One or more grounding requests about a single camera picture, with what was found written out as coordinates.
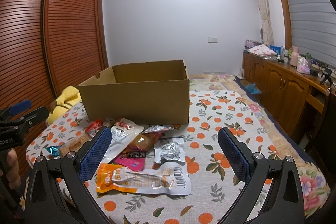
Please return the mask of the person's left hand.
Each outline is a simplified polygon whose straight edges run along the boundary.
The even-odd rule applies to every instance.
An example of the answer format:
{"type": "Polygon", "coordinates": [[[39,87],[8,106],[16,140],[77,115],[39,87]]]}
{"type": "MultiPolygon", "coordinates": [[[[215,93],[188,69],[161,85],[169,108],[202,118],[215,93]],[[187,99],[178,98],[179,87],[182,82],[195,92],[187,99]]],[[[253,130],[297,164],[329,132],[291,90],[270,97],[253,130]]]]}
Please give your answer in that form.
{"type": "Polygon", "coordinates": [[[7,153],[7,163],[10,169],[5,172],[5,175],[9,182],[9,187],[16,189],[21,184],[21,176],[19,175],[19,163],[15,149],[11,149],[7,153]]]}

